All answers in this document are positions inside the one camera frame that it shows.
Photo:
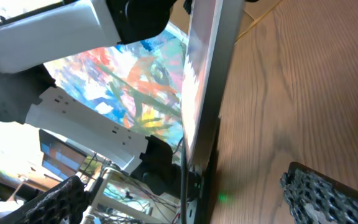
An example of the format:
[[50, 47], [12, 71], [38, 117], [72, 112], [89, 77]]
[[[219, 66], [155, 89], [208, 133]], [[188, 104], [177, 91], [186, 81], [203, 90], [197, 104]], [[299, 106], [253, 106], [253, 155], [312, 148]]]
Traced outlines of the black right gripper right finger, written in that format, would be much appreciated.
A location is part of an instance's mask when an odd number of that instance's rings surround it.
[[280, 179], [296, 224], [358, 223], [358, 191], [299, 162]]

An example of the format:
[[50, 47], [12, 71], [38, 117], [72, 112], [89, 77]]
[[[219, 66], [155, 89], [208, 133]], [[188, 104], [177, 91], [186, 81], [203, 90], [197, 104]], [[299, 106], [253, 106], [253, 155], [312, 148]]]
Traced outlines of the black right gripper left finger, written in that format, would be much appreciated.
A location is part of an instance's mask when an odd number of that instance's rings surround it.
[[0, 224], [79, 224], [89, 206], [89, 192], [73, 176], [0, 218]]

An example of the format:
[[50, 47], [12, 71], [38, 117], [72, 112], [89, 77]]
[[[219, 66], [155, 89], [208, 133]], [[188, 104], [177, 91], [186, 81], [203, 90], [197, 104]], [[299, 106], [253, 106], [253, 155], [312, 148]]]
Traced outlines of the Samsung Galaxy smartphone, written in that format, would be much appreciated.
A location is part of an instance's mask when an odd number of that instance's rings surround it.
[[186, 160], [205, 170], [219, 123], [219, 111], [243, 0], [196, 0], [192, 4], [183, 69], [181, 116]]

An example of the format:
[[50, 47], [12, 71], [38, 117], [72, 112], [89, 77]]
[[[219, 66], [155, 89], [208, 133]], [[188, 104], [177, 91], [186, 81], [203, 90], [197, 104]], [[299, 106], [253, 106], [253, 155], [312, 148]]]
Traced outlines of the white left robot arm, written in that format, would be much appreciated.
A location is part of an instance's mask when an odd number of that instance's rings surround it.
[[175, 0], [79, 0], [0, 20], [0, 73], [159, 35]]

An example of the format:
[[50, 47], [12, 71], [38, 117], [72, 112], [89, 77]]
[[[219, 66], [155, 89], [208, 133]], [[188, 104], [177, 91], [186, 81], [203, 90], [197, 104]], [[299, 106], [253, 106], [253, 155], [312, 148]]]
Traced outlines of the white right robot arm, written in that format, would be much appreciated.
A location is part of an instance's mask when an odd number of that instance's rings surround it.
[[[163, 140], [127, 129], [71, 97], [56, 85], [44, 61], [32, 57], [27, 68], [0, 71], [0, 121], [65, 136], [115, 160], [154, 194], [179, 198], [183, 220], [201, 223], [208, 217], [218, 118], [200, 130], [207, 135], [207, 168], [192, 172], [189, 164], [173, 163], [172, 149]], [[296, 223], [358, 223], [355, 189], [299, 162], [290, 163], [280, 185]]]

